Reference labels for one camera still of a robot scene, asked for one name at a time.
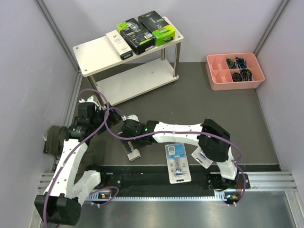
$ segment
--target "cable tie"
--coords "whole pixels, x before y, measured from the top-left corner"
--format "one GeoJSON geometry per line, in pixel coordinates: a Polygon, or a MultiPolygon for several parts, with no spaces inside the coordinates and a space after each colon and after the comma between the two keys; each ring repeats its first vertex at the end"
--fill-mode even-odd
{"type": "Polygon", "coordinates": [[[174,142],[176,143],[176,140],[175,140],[175,137],[174,137],[174,134],[175,134],[175,126],[176,126],[176,124],[175,124],[174,127],[173,127],[172,137],[173,137],[174,142]]]}

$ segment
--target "white box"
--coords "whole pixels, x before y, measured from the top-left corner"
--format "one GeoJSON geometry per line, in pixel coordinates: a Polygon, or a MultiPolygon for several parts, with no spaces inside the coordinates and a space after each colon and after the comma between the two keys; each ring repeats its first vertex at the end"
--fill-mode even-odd
{"type": "Polygon", "coordinates": [[[119,57],[124,60],[133,56],[133,51],[117,30],[106,34],[119,57]]]}

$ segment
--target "blue label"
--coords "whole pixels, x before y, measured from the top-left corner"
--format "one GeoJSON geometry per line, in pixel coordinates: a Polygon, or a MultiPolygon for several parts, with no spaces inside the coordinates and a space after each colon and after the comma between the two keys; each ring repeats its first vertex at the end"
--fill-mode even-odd
{"type": "Polygon", "coordinates": [[[166,147],[166,150],[167,150],[167,153],[168,153],[168,157],[170,159],[173,159],[173,158],[183,158],[183,157],[186,156],[186,152],[185,152],[183,144],[168,145],[166,147]]]}

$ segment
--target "black box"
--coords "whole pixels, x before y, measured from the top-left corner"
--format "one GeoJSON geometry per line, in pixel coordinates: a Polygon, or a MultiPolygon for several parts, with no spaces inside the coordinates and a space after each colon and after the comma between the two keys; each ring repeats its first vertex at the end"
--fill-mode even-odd
{"type": "Polygon", "coordinates": [[[117,31],[137,55],[155,46],[154,36],[134,18],[119,23],[117,31]]]}
{"type": "Polygon", "coordinates": [[[138,21],[155,37],[155,45],[157,47],[175,38],[174,27],[166,22],[156,11],[139,16],[138,21]]]}

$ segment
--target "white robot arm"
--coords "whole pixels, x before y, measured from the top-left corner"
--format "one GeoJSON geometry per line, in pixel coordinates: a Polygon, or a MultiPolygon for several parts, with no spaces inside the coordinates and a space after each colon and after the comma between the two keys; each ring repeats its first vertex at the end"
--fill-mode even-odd
{"type": "MultiPolygon", "coordinates": [[[[104,121],[105,112],[99,108],[94,97],[86,102],[83,100],[78,107],[78,116],[75,123],[68,128],[64,148],[61,154],[54,176],[58,178],[44,192],[44,195],[37,195],[35,206],[43,219],[43,206],[47,193],[47,221],[62,225],[75,225],[79,218],[81,207],[89,196],[90,192],[100,184],[101,174],[95,170],[85,171],[82,178],[74,184],[80,161],[86,152],[89,140],[80,145],[72,154],[70,153],[80,141],[83,141],[89,134],[94,132],[104,121]]],[[[133,138],[133,140],[122,140],[125,149],[129,152],[138,150],[152,143],[186,143],[197,146],[192,156],[204,168],[208,168],[213,161],[220,169],[222,178],[235,180],[237,168],[233,163],[231,147],[228,143],[203,133],[210,133],[229,141],[230,135],[212,120],[205,120],[203,124],[196,125],[172,125],[158,121],[148,121],[146,124],[138,122],[136,116],[124,118],[124,125],[120,137],[133,138]]],[[[122,120],[115,111],[111,110],[107,124],[113,126],[122,120]]]]}

